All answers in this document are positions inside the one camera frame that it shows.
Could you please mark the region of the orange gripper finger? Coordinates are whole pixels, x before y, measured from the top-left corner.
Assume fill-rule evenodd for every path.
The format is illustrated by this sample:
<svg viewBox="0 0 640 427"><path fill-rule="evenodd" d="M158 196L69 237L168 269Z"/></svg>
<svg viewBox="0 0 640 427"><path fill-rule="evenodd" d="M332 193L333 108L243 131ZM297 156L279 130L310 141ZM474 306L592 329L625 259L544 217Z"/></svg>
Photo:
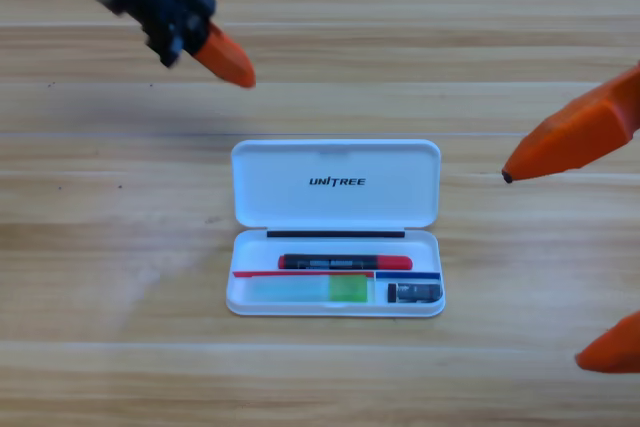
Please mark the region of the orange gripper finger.
<svg viewBox="0 0 640 427"><path fill-rule="evenodd" d="M574 98L515 148L506 182L580 169L628 144L639 130L639 67Z"/></svg>
<svg viewBox="0 0 640 427"><path fill-rule="evenodd" d="M640 370L639 312L621 319L575 356L583 370L598 373L638 373Z"/></svg>

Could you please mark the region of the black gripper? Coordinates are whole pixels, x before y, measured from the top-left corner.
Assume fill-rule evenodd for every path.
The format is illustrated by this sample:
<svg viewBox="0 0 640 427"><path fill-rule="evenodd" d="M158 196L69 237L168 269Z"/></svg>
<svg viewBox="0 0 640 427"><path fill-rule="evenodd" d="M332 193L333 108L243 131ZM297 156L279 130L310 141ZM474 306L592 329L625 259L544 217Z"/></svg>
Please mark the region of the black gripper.
<svg viewBox="0 0 640 427"><path fill-rule="evenodd" d="M185 51L220 80L251 89L254 67L243 48L210 23L216 0L112 0L112 12L128 14L147 35L146 45L171 67Z"/></svg>

